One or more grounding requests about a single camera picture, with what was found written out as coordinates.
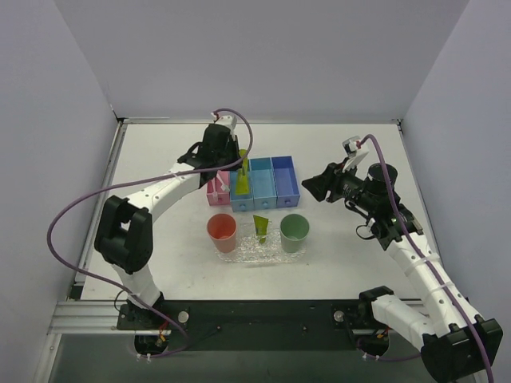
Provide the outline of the orange plastic cup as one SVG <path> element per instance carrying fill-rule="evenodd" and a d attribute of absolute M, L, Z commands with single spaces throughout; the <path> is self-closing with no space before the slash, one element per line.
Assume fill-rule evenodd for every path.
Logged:
<path fill-rule="evenodd" d="M 216 249 L 230 253 L 236 248 L 236 220 L 229 214 L 216 214 L 207 222 L 207 233 Z"/>

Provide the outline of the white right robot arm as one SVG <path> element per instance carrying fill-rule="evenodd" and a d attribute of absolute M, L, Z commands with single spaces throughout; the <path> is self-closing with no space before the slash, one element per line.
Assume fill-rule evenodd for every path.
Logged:
<path fill-rule="evenodd" d="M 400 267 L 426 309 L 420 314 L 380 286 L 359 295 L 361 316 L 395 330 L 420 352 L 430 376 L 450 382 L 479 371 L 493 380 L 491 367 L 503 337 L 494 319 L 485 319 L 461 294 L 430 247 L 420 223 L 394 190 L 391 165 L 372 164 L 365 179 L 347 162 L 330 163 L 302 182 L 319 202 L 342 200 L 360 214 L 382 249 Z"/>

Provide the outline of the large green toothpaste tube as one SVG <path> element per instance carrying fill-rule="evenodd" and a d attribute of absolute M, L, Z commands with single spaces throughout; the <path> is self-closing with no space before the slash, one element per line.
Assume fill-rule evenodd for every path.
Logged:
<path fill-rule="evenodd" d="M 241 168 L 236 173 L 235 195 L 248 195 L 250 193 L 250 184 L 248 177 L 248 151 L 240 149 L 240 155 L 243 157 Z"/>

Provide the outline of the small green toothpaste tube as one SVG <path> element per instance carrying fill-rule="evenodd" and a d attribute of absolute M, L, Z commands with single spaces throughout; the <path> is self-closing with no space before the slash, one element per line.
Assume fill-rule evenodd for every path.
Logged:
<path fill-rule="evenodd" d="M 269 219 L 260 215 L 253 215 L 255 235 L 259 243 L 265 243 L 267 239 L 267 228 Z"/>

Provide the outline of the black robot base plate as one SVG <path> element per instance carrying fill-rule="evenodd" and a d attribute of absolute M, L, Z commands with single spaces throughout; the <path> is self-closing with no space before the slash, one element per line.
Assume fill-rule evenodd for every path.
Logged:
<path fill-rule="evenodd" d="M 189 351 L 340 351 L 383 354 L 387 327 L 348 300 L 164 300 L 167 323 L 131 303 L 121 305 L 117 328 L 135 332 L 143 353 L 185 346 Z"/>

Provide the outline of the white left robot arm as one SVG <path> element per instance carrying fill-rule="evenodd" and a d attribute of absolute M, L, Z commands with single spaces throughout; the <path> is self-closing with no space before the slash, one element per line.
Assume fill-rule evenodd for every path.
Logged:
<path fill-rule="evenodd" d="M 165 180 L 150 183 L 124 198 L 111 195 L 103 206 L 94 249 L 117 272 L 128 289 L 129 307 L 146 328 L 161 324 L 163 293 L 149 269 L 153 224 L 173 204 L 201 189 L 218 169 L 240 158 L 236 118 L 221 116 L 204 130 L 203 139 L 169 169 Z"/>

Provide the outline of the green plastic cup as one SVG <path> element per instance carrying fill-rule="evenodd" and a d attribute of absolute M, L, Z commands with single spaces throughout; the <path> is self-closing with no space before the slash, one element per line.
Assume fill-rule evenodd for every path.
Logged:
<path fill-rule="evenodd" d="M 300 251 L 309 231 L 310 224 L 304 216 L 299 214 L 286 215 L 279 225 L 281 247 L 285 252 L 291 254 Z"/>

